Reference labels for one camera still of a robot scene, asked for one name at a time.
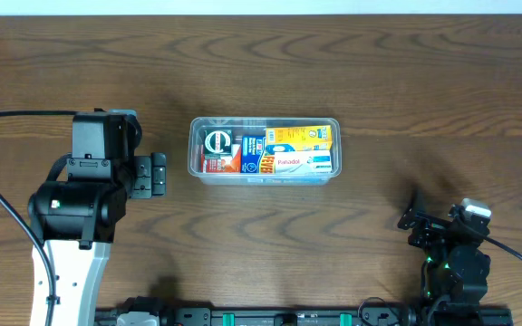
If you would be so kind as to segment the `white blue toothpaste box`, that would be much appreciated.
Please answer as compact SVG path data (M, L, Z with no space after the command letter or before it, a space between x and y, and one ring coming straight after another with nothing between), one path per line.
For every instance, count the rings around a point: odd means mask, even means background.
M328 150L278 152L275 154L276 174L330 173L332 168L333 163Z

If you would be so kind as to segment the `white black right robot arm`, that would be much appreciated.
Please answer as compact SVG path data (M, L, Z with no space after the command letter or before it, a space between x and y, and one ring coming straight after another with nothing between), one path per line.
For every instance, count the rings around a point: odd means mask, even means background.
M458 313L476 313L488 290L490 257L479 247L489 234L491 210L465 198L449 209L446 219L426 212L415 192L398 227L409 230L408 243L426 255L421 267L420 321L437 325Z

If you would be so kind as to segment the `red white medicine box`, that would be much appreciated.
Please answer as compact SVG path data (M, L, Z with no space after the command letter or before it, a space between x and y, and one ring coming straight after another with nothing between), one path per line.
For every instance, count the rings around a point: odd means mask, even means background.
M205 158L201 154L201 171L203 173L240 173L242 149L240 144L234 144L231 152L220 158Z

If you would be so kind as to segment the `yellow Woods box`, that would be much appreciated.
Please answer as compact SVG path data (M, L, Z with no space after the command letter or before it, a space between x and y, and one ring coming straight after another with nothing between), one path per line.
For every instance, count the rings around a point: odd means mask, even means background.
M329 150L333 145L333 133L329 125L268 128L266 153Z

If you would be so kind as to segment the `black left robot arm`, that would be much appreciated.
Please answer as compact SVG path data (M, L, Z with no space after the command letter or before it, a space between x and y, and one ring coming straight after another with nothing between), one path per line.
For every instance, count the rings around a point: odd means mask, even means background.
M135 155L141 127L134 110L96 109L72 119L72 151L31 195L37 238L33 325L91 325L116 223L130 199L166 193L166 157Z

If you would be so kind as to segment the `green round-logo small box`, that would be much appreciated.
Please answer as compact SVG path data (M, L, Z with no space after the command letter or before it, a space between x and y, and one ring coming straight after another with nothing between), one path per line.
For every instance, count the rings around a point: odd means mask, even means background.
M232 149L233 135L230 129L207 129L203 152L208 156L226 155Z

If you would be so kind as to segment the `blue Kool Fever box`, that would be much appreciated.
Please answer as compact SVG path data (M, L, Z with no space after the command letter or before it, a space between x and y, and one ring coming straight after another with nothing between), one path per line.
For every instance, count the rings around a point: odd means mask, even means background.
M245 174L275 174L276 158L266 152L264 136L245 136L242 139L241 172Z

